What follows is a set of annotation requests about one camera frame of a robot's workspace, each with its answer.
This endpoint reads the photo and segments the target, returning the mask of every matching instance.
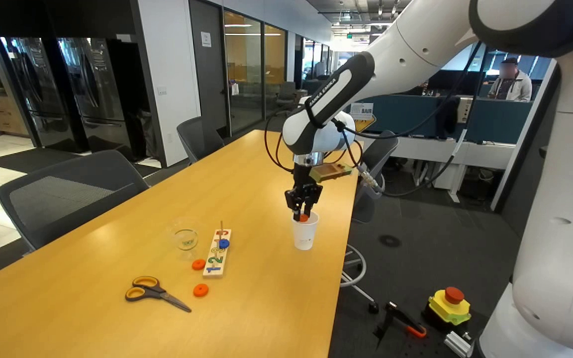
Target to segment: scissor blade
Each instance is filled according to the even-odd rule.
[[[172,295],[170,295],[168,293],[162,294],[161,298],[164,299],[165,301],[173,304],[174,306],[180,308],[181,310],[184,310],[185,312],[191,312],[191,308],[189,308],[189,306],[182,303],[179,299],[177,299],[176,297],[173,297]]]

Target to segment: wooden number board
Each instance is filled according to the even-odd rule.
[[[220,230],[216,230],[213,235],[213,240],[211,240],[211,247],[209,247],[209,254],[207,254],[207,263],[205,263],[205,268],[202,271],[202,277],[222,277],[225,274],[225,260],[227,260],[227,253],[229,253],[229,247],[226,249],[220,249],[218,242],[220,237],[223,240],[229,240],[231,242],[231,230],[223,229],[222,236],[219,235]]]

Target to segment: office chair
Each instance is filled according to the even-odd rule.
[[[391,131],[384,131],[380,136],[389,136],[393,134]],[[384,164],[390,158],[392,152],[396,149],[399,144],[398,138],[391,138],[388,140],[375,140],[368,149],[364,151],[362,168],[367,170],[371,176],[377,181],[378,185],[384,190],[386,188],[386,182],[382,176],[382,169]],[[373,219],[375,214],[375,200],[382,197],[381,192],[376,192],[371,186],[360,180],[357,183],[357,191],[355,193],[355,204],[353,204],[353,217],[352,220],[359,222],[360,224],[366,224]],[[352,287],[361,295],[369,300],[369,312],[375,314],[378,313],[380,308],[375,300],[370,297],[366,292],[364,292],[357,283],[364,278],[366,274],[366,259],[359,250],[355,249],[352,245],[346,245],[345,257],[348,258],[350,255],[357,255],[356,259],[351,259],[344,261],[344,269],[357,266],[359,274],[356,278],[350,277],[345,270],[342,270],[342,283],[339,284],[340,287]]]
[[[149,186],[116,150],[70,159],[0,186],[0,204],[38,250]]]
[[[184,121],[176,130],[191,164],[225,147],[220,134],[202,116]]]
[[[295,82],[285,82],[280,86],[280,93],[278,93],[276,104],[280,109],[283,109],[282,111],[278,111],[276,115],[289,114],[296,109]]]

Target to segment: white paper cup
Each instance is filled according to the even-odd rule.
[[[291,222],[293,223],[293,239],[295,240],[295,247],[298,250],[311,250],[319,219],[320,217],[318,217],[318,214],[314,213],[314,211],[311,211],[311,216],[306,222],[296,222],[291,218]]]

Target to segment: ceiling light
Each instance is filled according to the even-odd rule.
[[[260,36],[260,34],[225,34],[227,36]],[[282,34],[264,34],[264,36],[280,36]]]

